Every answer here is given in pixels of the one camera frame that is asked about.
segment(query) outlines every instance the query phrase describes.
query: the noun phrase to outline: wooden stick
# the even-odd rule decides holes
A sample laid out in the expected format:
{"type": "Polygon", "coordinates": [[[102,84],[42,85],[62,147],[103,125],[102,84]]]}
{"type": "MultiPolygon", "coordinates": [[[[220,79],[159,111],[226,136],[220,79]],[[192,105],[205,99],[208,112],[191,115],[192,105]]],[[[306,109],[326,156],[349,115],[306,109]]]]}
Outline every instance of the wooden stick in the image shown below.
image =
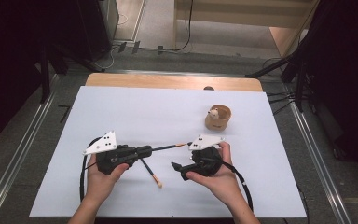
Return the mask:
{"type": "Polygon", "coordinates": [[[158,180],[158,178],[153,174],[153,171],[150,169],[150,167],[146,164],[143,158],[141,158],[142,163],[146,167],[147,171],[152,175],[153,179],[156,181],[159,188],[162,188],[162,183],[158,180]]]}

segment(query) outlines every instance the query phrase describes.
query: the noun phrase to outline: person's left hand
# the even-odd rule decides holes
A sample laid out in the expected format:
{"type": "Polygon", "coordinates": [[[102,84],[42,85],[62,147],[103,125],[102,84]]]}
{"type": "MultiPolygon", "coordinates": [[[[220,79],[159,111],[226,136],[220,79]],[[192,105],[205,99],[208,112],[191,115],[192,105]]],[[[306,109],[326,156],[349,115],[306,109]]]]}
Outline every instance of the person's left hand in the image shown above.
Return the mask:
{"type": "MultiPolygon", "coordinates": [[[[95,154],[91,155],[88,166],[96,162],[95,154]]],[[[85,200],[100,206],[112,192],[113,186],[120,179],[121,175],[129,168],[124,163],[117,166],[110,175],[105,175],[98,170],[97,165],[92,165],[87,174],[87,192],[85,200]]]]}

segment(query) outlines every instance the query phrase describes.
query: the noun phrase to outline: metal rail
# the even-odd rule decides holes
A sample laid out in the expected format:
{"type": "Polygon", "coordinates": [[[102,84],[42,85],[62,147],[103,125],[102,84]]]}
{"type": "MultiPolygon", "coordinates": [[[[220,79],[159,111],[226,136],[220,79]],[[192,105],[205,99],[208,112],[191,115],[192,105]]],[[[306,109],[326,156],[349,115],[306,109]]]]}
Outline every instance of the metal rail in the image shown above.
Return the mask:
{"type": "MultiPolygon", "coordinates": [[[[292,91],[286,85],[283,86],[286,91],[292,91]]],[[[315,142],[315,139],[313,138],[313,135],[310,131],[310,127],[308,126],[304,114],[299,112],[295,103],[291,103],[290,106],[295,115],[298,127],[304,137],[307,149],[310,153],[310,157],[312,158],[313,164],[315,165],[315,169],[318,173],[319,178],[321,179],[327,199],[330,202],[334,215],[336,216],[337,223],[351,224],[351,219],[341,199],[336,184],[334,183],[334,180],[331,177],[326,164],[324,163],[321,152],[315,142]]]]}
{"type": "Polygon", "coordinates": [[[51,106],[51,102],[53,101],[55,96],[55,86],[58,83],[59,79],[60,78],[57,74],[54,75],[54,77],[52,78],[50,83],[50,96],[42,105],[37,108],[34,118],[31,121],[31,124],[28,126],[28,129],[25,135],[22,137],[21,142],[13,155],[13,158],[11,159],[9,165],[7,166],[4,174],[0,179],[0,208],[11,188],[11,185],[13,184],[17,176],[17,173],[21,168],[21,165],[29,151],[29,148],[31,147],[31,144],[34,141],[34,138],[40,128],[40,125],[42,124],[46,114],[48,113],[48,110],[51,106]]]}

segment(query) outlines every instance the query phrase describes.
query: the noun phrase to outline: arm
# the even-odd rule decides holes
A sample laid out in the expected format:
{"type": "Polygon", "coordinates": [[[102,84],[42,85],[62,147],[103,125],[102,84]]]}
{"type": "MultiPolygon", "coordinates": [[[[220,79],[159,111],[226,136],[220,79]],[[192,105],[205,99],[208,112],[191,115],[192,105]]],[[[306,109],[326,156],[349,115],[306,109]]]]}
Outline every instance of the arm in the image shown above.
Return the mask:
{"type": "MultiPolygon", "coordinates": [[[[94,162],[96,162],[96,156],[93,154],[89,159],[88,166],[94,162]]],[[[120,164],[113,170],[111,175],[105,175],[98,171],[96,165],[91,166],[87,174],[87,193],[68,223],[94,223],[101,204],[103,204],[112,192],[113,186],[128,168],[128,164],[120,164]]]]}
{"type": "MultiPolygon", "coordinates": [[[[232,164],[230,145],[226,142],[219,146],[223,161],[232,164]]],[[[220,170],[213,176],[206,177],[195,172],[187,172],[187,178],[208,188],[212,194],[224,203],[231,212],[236,224],[260,223],[243,198],[237,178],[226,166],[222,165],[220,170]]]]}

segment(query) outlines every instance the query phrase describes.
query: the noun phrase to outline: white board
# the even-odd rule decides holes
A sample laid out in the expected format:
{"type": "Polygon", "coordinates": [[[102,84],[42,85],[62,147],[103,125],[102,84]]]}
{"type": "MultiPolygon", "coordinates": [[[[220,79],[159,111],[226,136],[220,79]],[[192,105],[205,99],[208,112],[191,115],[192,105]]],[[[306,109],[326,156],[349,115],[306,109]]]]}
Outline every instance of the white board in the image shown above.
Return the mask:
{"type": "MultiPolygon", "coordinates": [[[[306,216],[264,92],[81,87],[31,217],[72,216],[80,203],[82,151],[111,130],[118,144],[131,147],[187,143],[200,133],[223,136],[231,144],[233,163],[246,180],[258,217],[306,216]],[[204,125],[212,105],[226,105],[232,112],[221,133],[204,125]]],[[[116,183],[98,216],[231,217],[208,189],[184,181],[173,170],[172,161],[193,163],[190,155],[187,147],[178,147],[145,158],[163,183],[161,189],[137,161],[116,183]]]]}

